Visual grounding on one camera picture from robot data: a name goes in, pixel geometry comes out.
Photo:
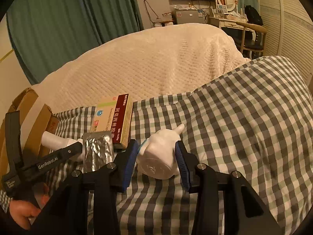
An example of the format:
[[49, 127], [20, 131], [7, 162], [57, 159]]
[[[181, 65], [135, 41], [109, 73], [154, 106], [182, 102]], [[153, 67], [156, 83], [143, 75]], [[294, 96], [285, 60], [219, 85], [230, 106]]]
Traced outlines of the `person's left hand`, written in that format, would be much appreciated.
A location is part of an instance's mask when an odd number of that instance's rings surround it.
[[35, 198], [36, 201], [39, 202], [39, 208], [33, 205], [31, 202], [15, 200], [14, 198], [9, 204], [9, 213], [13, 220], [16, 224], [25, 230], [30, 230], [30, 218], [36, 218], [40, 214], [41, 209], [50, 199], [49, 187], [45, 183], [38, 183], [35, 186], [35, 191]]

